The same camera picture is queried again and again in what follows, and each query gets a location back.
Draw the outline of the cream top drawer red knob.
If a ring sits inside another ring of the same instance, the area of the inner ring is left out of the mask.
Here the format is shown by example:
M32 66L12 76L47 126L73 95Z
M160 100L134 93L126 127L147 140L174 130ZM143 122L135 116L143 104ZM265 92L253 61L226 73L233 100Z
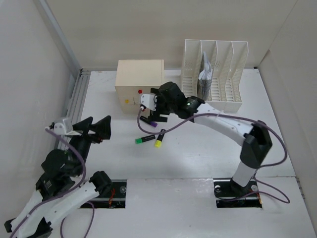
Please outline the cream top drawer red knob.
M152 88L158 89L158 86L115 86L119 97L136 97L140 94L150 94Z

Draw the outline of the drawer with yellow knob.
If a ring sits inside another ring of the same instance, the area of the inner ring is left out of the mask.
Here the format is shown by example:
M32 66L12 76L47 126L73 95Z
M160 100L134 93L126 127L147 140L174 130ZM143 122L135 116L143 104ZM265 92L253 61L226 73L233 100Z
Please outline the drawer with yellow knob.
M119 96L119 101L122 107L135 105L133 96Z

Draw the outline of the yellow cap black marker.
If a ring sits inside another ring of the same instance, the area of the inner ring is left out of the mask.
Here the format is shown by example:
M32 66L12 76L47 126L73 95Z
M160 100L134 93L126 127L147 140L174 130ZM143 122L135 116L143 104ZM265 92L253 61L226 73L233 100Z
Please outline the yellow cap black marker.
M163 138L164 138L164 135L165 135L165 129L162 129L160 131L160 134L158 135L156 141L155 141L155 147L156 148L160 148L161 147L161 144L162 144L162 141L163 141Z

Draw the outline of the green cap black marker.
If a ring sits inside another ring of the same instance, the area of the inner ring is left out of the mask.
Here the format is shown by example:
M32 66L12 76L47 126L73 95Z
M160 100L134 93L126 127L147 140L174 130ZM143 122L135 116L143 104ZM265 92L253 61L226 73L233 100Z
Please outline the green cap black marker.
M135 139L135 143L141 144L141 143L148 142L148 141L155 140L155 139L156 139L155 135L148 135L148 136L144 136L144 137Z

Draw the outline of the drawer with blue knob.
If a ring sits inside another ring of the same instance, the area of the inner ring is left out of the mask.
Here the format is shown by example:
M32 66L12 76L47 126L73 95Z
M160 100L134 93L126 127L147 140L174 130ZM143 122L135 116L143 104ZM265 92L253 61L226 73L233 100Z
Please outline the drawer with blue knob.
M133 110L132 112L134 114L137 114L139 109L140 109L140 95L136 95L133 97L133 100L134 100L134 105L133 105Z

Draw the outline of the grey black booklet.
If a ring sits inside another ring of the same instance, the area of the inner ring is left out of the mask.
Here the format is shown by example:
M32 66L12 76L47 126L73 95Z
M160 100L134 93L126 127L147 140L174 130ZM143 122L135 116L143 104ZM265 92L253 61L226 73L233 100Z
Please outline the grey black booklet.
M209 61L208 55L205 51L203 51L199 75L198 75L198 84L199 91L198 94L201 96L201 99L208 100L211 83L212 83L212 74L213 68Z

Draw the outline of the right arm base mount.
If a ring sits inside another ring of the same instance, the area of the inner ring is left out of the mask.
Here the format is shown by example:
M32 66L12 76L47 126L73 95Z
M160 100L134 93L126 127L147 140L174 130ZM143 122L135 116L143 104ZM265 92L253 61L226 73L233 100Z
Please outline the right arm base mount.
M254 179L245 187L240 187L231 178L215 178L213 185L217 208L262 208L258 184Z

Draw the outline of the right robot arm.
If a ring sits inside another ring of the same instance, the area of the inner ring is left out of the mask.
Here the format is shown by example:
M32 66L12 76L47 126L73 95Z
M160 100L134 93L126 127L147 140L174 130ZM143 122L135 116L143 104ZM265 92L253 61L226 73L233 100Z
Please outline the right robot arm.
M240 163L229 183L229 189L235 195L247 190L253 174L272 147L271 137L263 122L244 123L241 119L221 114L198 97L185 97L176 83L167 82L158 89L152 88L150 94L140 96L140 103L150 109L151 120L166 122L163 115L173 113L181 119L214 129L240 145Z

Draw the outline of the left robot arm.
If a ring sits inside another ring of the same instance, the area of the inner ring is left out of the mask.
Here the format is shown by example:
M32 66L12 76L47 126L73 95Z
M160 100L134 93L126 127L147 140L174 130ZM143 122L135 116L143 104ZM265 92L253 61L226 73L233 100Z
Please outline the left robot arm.
M70 118L60 118L45 131L66 149L48 153L41 164L44 172L30 200L16 218L4 223L12 238L47 238L68 214L93 198L107 196L112 188L112 181L104 171L97 171L85 180L91 145L111 137L110 116L97 123L88 117L75 124Z

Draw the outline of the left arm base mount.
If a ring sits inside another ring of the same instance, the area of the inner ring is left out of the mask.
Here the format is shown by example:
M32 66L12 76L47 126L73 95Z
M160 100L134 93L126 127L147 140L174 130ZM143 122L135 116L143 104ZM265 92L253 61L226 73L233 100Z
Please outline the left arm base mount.
M103 187L101 195L92 198L91 202L96 209L121 209L125 208L127 180L112 180L107 179L103 182L98 182L98 186Z

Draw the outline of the purple cap black marker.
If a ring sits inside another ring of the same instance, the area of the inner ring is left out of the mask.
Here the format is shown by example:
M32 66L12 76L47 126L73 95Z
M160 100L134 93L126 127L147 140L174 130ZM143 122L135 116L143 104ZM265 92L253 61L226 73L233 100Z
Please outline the purple cap black marker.
M140 116L140 120L143 121L144 123L152 126L152 127L157 127L157 125L158 125L156 122L151 121L150 119L148 119L148 118L146 118L144 116Z

